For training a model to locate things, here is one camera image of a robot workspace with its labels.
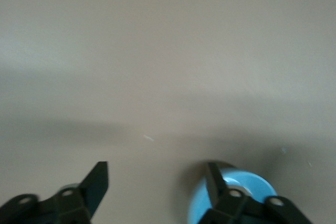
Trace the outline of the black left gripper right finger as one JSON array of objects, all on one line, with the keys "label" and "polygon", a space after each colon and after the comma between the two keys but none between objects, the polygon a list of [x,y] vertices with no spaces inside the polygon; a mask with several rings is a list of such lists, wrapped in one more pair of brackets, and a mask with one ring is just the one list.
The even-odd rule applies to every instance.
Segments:
[{"label": "black left gripper right finger", "polygon": [[242,190],[229,188],[217,162],[206,164],[205,178],[211,207],[201,223],[311,223],[286,197],[267,196],[258,202]]}]

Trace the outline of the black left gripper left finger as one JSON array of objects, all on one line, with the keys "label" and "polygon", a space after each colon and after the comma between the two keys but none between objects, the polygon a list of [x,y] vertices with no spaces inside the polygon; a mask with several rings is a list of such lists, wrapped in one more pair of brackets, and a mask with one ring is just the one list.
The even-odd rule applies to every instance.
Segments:
[{"label": "black left gripper left finger", "polygon": [[78,184],[66,185],[40,200],[17,195],[1,206],[1,223],[91,223],[109,188],[108,162],[97,162]]}]

